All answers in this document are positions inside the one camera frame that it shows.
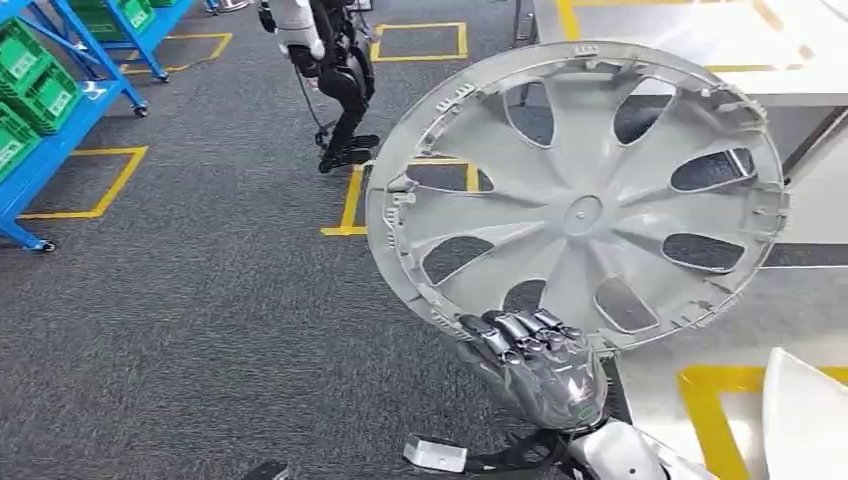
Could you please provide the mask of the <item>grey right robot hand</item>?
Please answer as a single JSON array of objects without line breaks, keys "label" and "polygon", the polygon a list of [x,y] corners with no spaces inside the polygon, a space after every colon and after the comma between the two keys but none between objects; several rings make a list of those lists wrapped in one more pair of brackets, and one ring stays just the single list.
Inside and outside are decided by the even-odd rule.
[{"label": "grey right robot hand", "polygon": [[504,405],[540,428],[602,423],[608,382],[585,333],[546,309],[489,310],[458,317],[471,336],[459,355]]}]

